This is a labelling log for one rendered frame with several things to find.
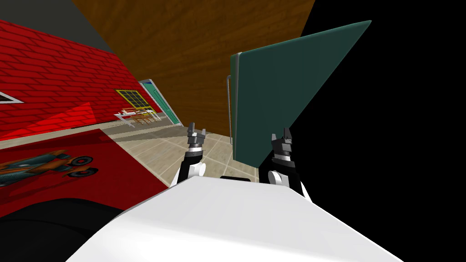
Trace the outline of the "yellow framed window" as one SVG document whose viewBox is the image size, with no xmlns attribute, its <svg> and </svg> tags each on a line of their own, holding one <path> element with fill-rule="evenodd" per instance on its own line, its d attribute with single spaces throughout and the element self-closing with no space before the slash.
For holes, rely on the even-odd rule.
<svg viewBox="0 0 466 262">
<path fill-rule="evenodd" d="M 132 107 L 139 110 L 153 110 L 153 108 L 137 90 L 115 89 L 115 91 L 125 100 L 127 100 L 132 105 Z"/>
</svg>

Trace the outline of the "white table with chairs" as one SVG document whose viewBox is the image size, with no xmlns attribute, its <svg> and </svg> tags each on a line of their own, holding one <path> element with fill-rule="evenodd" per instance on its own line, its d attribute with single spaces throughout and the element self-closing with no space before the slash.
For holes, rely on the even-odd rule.
<svg viewBox="0 0 466 262">
<path fill-rule="evenodd" d="M 143 125 L 147 124 L 149 125 L 152 122 L 156 122 L 158 120 L 161 120 L 161 118 L 156 114 L 155 111 L 153 110 L 147 110 L 147 109 L 137 109 L 137 108 L 124 108 L 121 111 L 119 111 L 117 114 L 114 114 L 115 117 L 117 117 L 119 120 L 121 120 L 123 123 L 135 127 L 132 123 L 129 122 L 129 120 L 125 119 L 124 117 L 130 117 L 133 119 L 136 123 Z"/>
</svg>

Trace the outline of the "dark green door leaf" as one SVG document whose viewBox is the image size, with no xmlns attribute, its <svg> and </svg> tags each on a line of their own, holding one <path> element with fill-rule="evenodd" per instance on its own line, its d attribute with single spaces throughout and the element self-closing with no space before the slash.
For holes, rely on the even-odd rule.
<svg viewBox="0 0 466 262">
<path fill-rule="evenodd" d="M 259 167 L 271 134 L 289 128 L 368 29 L 369 20 L 230 58 L 233 159 Z"/>
</svg>

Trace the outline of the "red race car rug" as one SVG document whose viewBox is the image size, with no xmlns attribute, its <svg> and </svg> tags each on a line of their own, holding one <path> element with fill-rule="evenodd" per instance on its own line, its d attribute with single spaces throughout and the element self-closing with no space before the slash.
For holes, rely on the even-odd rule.
<svg viewBox="0 0 466 262">
<path fill-rule="evenodd" d="M 0 217 L 32 204 L 77 198 L 128 209 L 167 186 L 99 129 L 42 140 L 0 150 L 0 163 L 65 150 L 72 156 L 93 157 L 98 173 L 87 177 L 64 177 L 48 171 L 0 187 Z"/>
</svg>

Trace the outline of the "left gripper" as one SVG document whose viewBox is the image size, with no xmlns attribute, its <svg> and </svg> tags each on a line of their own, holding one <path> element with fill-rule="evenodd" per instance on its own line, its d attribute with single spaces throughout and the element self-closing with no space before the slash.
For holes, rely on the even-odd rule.
<svg viewBox="0 0 466 262">
<path fill-rule="evenodd" d="M 187 137 L 188 137 L 188 147 L 189 148 L 201 148 L 204 144 L 204 140 L 206 137 L 206 129 L 202 129 L 201 133 L 195 132 L 195 123 L 191 122 L 187 129 Z"/>
</svg>

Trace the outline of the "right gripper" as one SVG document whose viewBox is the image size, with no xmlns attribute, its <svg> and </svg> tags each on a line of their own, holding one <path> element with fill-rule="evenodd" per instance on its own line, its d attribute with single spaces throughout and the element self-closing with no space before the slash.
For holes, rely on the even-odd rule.
<svg viewBox="0 0 466 262">
<path fill-rule="evenodd" d="M 278 139 L 276 134 L 274 133 L 272 134 L 271 144 L 272 144 L 273 152 L 275 155 L 290 156 L 290 153 L 292 151 L 291 149 L 292 136 L 291 136 L 289 128 L 283 129 L 283 138 L 284 139 Z"/>
</svg>

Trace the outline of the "white framed wall picture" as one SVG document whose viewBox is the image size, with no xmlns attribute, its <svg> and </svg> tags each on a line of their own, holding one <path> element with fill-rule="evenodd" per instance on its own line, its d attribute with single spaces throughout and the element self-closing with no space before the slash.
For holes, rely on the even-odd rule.
<svg viewBox="0 0 466 262">
<path fill-rule="evenodd" d="M 23 101 L 20 101 L 0 91 L 0 104 L 19 104 L 19 103 L 23 103 Z"/>
</svg>

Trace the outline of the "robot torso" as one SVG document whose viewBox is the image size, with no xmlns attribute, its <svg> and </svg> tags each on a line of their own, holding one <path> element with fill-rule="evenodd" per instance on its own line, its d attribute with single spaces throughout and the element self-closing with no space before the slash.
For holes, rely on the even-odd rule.
<svg viewBox="0 0 466 262">
<path fill-rule="evenodd" d="M 402 262 L 295 191 L 196 176 L 125 210 L 66 262 Z"/>
</svg>

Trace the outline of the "teal door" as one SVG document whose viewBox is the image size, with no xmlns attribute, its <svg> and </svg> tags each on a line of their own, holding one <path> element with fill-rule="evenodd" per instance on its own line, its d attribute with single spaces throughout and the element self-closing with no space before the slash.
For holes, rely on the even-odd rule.
<svg viewBox="0 0 466 262">
<path fill-rule="evenodd" d="M 157 106 L 169 118 L 172 124 L 182 126 L 181 121 L 171 109 L 167 100 L 161 94 L 155 83 L 151 79 L 139 81 L 140 86 L 151 96 Z"/>
</svg>

